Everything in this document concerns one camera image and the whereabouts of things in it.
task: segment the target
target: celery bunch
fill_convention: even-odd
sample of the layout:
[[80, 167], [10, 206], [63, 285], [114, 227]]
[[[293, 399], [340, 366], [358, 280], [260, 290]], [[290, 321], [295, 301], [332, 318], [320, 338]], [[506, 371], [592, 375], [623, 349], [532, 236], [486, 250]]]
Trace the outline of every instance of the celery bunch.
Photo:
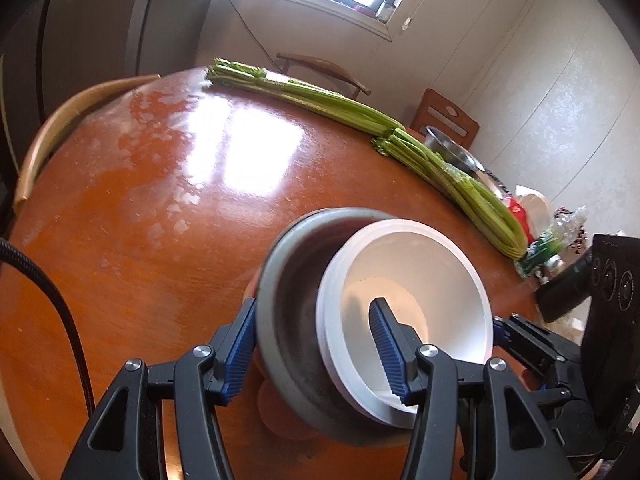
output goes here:
[[454, 200], [500, 252], [513, 260], [524, 255], [527, 249], [524, 230], [502, 202], [481, 182], [444, 162], [391, 117], [337, 92], [225, 59], [215, 59], [206, 77], [213, 83], [293, 103], [375, 136], [372, 143], [381, 154], [402, 162]]

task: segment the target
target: black cylinder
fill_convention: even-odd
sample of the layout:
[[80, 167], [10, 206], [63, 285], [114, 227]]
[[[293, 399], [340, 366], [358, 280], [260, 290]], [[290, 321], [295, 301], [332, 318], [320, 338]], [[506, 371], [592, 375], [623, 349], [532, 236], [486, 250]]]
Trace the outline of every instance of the black cylinder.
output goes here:
[[551, 323], [564, 316], [589, 297], [593, 267], [591, 248], [560, 274], [536, 291], [536, 302], [543, 319]]

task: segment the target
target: silver bolt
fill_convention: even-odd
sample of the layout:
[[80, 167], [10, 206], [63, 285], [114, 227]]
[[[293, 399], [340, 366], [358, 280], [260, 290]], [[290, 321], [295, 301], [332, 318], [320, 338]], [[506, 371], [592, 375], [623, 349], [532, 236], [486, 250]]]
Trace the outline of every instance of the silver bolt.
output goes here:
[[124, 363], [124, 369], [127, 372], [135, 372], [142, 366], [142, 361], [137, 357], [135, 359], [129, 359], [126, 363]]
[[422, 345], [420, 353], [425, 357], [436, 357], [438, 355], [438, 347], [434, 345]]
[[505, 363], [504, 360], [500, 359], [499, 357], [494, 357], [489, 361], [489, 366], [496, 372], [501, 372], [507, 367], [507, 363]]
[[198, 345], [193, 349], [193, 355], [196, 357], [206, 357], [211, 353], [211, 347], [209, 345]]

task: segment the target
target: wooden table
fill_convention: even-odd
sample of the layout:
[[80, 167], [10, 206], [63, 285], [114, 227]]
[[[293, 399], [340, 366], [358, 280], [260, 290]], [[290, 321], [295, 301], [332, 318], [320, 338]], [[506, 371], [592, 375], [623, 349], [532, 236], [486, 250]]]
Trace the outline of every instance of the wooden table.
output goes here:
[[[57, 284], [78, 325], [96, 399], [126, 359], [173, 360], [230, 322], [276, 235], [300, 215], [364, 206], [428, 224], [474, 264], [494, 314], [536, 315], [530, 285], [432, 187], [327, 118], [237, 89], [204, 70], [163, 78], [87, 117], [53, 156], [12, 242]], [[46, 298], [0, 277], [0, 369], [42, 480], [60, 478], [85, 421], [68, 341]], [[252, 367], [218, 410], [238, 480], [398, 478], [406, 449], [290, 442], [258, 418]], [[181, 478], [170, 410], [171, 479]]]

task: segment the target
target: window sill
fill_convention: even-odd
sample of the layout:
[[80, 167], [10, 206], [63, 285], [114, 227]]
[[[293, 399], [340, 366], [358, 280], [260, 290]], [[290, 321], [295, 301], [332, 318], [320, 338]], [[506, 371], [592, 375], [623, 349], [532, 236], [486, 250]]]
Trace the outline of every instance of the window sill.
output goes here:
[[311, 9], [320, 10], [332, 16], [336, 16], [342, 20], [353, 23], [357, 27], [364, 28], [369, 32], [383, 38], [384, 40], [391, 41], [391, 35], [386, 27], [385, 23], [379, 22], [374, 18], [365, 16], [357, 10], [351, 9], [351, 7], [344, 6], [333, 0], [285, 0], [293, 2]]

